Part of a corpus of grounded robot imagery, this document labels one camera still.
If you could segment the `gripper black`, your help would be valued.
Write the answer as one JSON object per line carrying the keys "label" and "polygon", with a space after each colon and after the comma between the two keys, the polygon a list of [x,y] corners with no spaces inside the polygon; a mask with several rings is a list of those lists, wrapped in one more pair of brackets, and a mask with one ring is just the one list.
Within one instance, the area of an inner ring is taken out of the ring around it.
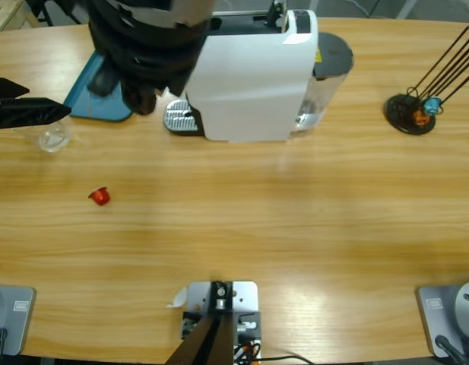
{"label": "gripper black", "polygon": [[180,95],[210,28],[209,11],[90,11],[89,31],[103,64],[87,88],[109,96],[121,86],[125,105],[151,114],[157,95]]}

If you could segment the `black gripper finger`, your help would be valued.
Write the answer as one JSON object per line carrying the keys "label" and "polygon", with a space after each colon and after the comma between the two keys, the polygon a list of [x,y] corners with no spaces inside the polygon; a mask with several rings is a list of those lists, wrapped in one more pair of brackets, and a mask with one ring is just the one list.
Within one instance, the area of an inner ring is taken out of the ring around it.
{"label": "black gripper finger", "polygon": [[70,113],[69,106],[47,98],[0,99],[0,129],[50,125]]}
{"label": "black gripper finger", "polygon": [[0,78],[0,97],[20,97],[29,92],[30,90],[27,87],[14,83],[7,78]]}

